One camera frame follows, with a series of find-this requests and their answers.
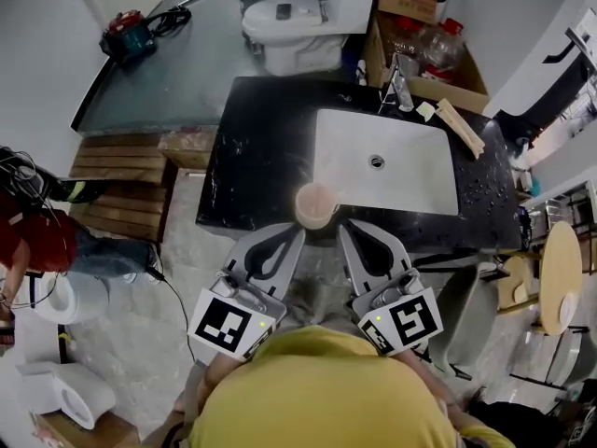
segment sink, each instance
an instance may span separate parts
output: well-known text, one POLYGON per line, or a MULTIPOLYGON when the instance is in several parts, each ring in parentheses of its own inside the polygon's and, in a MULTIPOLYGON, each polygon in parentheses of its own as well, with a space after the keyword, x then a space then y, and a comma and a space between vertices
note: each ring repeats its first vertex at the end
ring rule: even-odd
POLYGON ((448 136, 431 126, 320 109, 313 180, 341 204, 458 214, 448 136))

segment yellow shirt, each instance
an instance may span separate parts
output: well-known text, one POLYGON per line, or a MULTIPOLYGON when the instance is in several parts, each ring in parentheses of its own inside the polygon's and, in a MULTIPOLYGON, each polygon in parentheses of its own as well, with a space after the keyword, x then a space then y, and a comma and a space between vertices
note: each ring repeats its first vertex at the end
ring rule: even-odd
POLYGON ((448 448, 450 421, 407 365, 307 327, 263 344, 215 389, 192 448, 448 448))

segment red shirt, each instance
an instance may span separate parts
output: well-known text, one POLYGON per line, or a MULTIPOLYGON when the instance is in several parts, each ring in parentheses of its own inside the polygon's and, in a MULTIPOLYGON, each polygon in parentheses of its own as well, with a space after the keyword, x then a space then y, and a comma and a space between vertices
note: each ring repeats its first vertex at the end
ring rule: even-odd
POLYGON ((65 272, 76 251, 76 226, 64 211, 49 210, 24 216, 13 225, 9 221, 21 210, 15 199, 0 189, 0 263, 12 267, 12 256, 24 240, 31 250, 29 269, 40 272, 65 272))

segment sink drain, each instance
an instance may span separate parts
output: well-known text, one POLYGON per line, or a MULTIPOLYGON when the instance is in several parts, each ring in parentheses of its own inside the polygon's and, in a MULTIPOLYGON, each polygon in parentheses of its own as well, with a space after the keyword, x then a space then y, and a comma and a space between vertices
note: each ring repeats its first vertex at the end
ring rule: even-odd
POLYGON ((379 154, 374 154, 369 158, 369 166, 373 169, 381 169, 385 166, 385 161, 379 154))

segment black countertop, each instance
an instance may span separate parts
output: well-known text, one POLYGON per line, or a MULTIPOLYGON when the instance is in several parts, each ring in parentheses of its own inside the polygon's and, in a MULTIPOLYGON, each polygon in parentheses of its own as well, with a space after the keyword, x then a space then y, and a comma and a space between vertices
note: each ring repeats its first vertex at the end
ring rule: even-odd
MULTIPOLYGON (((416 107, 423 99, 413 101, 416 107)), ((333 81, 237 77, 217 132, 197 223, 233 234, 294 220, 296 191, 312 181, 315 115, 322 107, 377 114, 380 96, 369 87, 333 81)), ((344 205, 326 228, 310 234, 310 242, 329 244, 336 237, 334 222, 354 217, 391 232, 409 252, 520 248, 514 185, 500 128, 481 115, 459 112, 485 142, 478 161, 439 117, 426 123, 448 135, 458 216, 344 205)), ((415 111, 390 108, 386 113, 425 124, 415 111)))

